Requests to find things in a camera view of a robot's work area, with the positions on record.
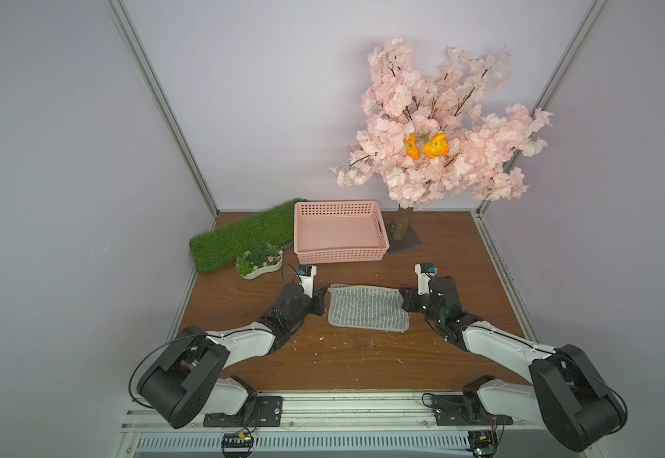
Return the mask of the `grey striped square dishcloth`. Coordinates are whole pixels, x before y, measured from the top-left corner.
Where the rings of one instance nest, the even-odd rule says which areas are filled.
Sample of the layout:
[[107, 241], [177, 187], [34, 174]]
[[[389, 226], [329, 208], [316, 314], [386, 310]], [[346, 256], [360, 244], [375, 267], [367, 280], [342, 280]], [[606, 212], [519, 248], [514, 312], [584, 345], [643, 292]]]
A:
[[403, 333], [410, 327], [399, 290], [371, 285], [332, 284], [331, 326]]

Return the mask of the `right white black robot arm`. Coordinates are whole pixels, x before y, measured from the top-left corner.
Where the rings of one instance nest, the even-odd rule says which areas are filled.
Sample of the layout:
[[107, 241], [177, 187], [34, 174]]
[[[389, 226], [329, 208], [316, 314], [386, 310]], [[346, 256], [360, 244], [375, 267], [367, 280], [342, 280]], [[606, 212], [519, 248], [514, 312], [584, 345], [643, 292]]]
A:
[[466, 312], [450, 277], [420, 275], [417, 287], [402, 288], [399, 294], [402, 309], [423, 315], [446, 343], [483, 356], [524, 381], [519, 385], [481, 376], [453, 401], [435, 397], [433, 410], [458, 412], [473, 423], [501, 417], [521, 420], [546, 429], [572, 452], [582, 452], [628, 423], [624, 398], [580, 347], [535, 343]]

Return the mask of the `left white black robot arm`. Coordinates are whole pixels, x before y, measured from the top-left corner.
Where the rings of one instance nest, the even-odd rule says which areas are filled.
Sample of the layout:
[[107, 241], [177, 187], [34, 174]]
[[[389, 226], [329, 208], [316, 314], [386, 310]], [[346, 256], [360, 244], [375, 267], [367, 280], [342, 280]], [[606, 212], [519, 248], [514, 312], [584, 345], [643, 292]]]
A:
[[128, 382], [132, 401], [152, 408], [174, 429], [199, 415], [248, 418], [257, 392], [224, 369], [279, 351], [310, 315], [325, 314], [328, 288], [284, 284], [275, 303], [255, 322], [227, 331], [188, 326], [155, 351], [156, 360]]

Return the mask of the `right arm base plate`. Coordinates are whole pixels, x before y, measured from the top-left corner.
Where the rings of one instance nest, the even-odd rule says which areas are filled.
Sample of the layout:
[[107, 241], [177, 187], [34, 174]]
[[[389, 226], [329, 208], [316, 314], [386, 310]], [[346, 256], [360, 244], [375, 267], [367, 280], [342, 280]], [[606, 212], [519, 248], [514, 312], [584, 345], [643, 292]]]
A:
[[487, 412], [475, 396], [463, 394], [424, 393], [422, 404], [432, 410], [436, 423], [444, 426], [491, 427], [511, 426], [513, 419]]

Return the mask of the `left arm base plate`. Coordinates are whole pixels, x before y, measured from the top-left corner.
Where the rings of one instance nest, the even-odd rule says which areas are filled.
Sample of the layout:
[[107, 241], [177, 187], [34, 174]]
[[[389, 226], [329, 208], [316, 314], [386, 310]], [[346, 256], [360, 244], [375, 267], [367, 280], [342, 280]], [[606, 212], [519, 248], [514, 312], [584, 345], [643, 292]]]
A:
[[204, 427], [279, 427], [283, 411], [282, 396], [252, 395], [233, 415], [206, 414]]

